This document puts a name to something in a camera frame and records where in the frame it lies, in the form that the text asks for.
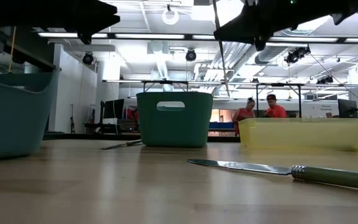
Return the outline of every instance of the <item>wooden table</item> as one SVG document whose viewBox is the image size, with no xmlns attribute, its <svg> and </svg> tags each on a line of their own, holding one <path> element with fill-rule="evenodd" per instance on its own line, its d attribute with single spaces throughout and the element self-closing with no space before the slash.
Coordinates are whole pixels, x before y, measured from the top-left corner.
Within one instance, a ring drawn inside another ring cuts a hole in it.
<svg viewBox="0 0 358 224">
<path fill-rule="evenodd" d="M 0 161 L 0 223 L 358 223 L 356 189 L 186 163 L 358 170 L 358 152 L 243 150 L 239 143 L 99 150 L 114 143 L 45 141 L 33 156 Z"/>
</svg>

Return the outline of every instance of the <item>knife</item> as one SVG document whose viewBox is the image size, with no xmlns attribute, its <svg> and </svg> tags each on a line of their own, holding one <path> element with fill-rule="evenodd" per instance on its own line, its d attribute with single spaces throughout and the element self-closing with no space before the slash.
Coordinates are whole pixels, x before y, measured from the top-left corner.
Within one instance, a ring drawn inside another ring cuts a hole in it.
<svg viewBox="0 0 358 224">
<path fill-rule="evenodd" d="M 141 143 L 141 142 L 142 142 L 142 140 L 138 139 L 138 140 L 128 141 L 128 142 L 125 142 L 125 143 L 122 143 L 122 144 L 116 144 L 116 145 L 113 145 L 113 146 L 103 147 L 103 148 L 101 148 L 101 150 L 116 149 L 118 147 L 123 147 L 123 146 L 134 146 L 134 145 L 136 145 L 138 143 Z"/>
<path fill-rule="evenodd" d="M 334 184 L 358 189 L 358 172 L 295 165 L 289 167 L 268 166 L 246 162 L 212 161 L 206 159 L 188 159 L 187 162 L 203 166 L 213 166 L 232 170 L 262 172 L 277 175 L 292 175 L 293 178 L 323 184 Z"/>
</svg>

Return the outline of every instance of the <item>woman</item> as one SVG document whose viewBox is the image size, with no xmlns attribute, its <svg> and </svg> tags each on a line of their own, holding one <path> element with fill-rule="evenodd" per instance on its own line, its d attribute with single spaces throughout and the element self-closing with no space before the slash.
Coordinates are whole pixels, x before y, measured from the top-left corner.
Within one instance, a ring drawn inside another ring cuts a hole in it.
<svg viewBox="0 0 358 224">
<path fill-rule="evenodd" d="M 239 130 L 239 121 L 242 121 L 246 118 L 254 118 L 255 114 L 252 111 L 255 106 L 255 101 L 252 99 L 252 97 L 248 98 L 247 107 L 238 109 L 234 115 L 233 115 L 233 123 L 234 123 L 234 132 L 236 136 L 240 135 Z"/>
</svg>

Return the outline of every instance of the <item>yellow translucent bin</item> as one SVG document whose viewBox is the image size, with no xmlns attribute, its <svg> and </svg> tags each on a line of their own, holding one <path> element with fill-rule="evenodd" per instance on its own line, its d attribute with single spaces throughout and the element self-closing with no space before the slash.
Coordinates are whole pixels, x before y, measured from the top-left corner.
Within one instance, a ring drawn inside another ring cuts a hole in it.
<svg viewBox="0 0 358 224">
<path fill-rule="evenodd" d="M 250 118 L 239 129 L 242 146 L 253 149 L 358 151 L 358 119 Z"/>
</svg>

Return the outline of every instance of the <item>orange shirt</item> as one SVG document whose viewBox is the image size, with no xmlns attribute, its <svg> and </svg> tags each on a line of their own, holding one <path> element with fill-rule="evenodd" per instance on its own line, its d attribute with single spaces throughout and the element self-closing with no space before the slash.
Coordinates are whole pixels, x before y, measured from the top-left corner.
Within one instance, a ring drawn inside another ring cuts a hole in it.
<svg viewBox="0 0 358 224">
<path fill-rule="evenodd" d="M 287 112 L 282 106 L 275 105 L 273 108 L 267 109 L 266 115 L 271 118 L 286 118 Z"/>
<path fill-rule="evenodd" d="M 252 110 L 247 110 L 247 109 L 241 108 L 239 116 L 237 117 L 237 120 L 242 121 L 243 119 L 246 119 L 249 117 L 254 118 L 255 117 L 254 112 Z M 240 134 L 238 122 L 234 123 L 234 132 L 235 132 L 235 134 Z"/>
</svg>

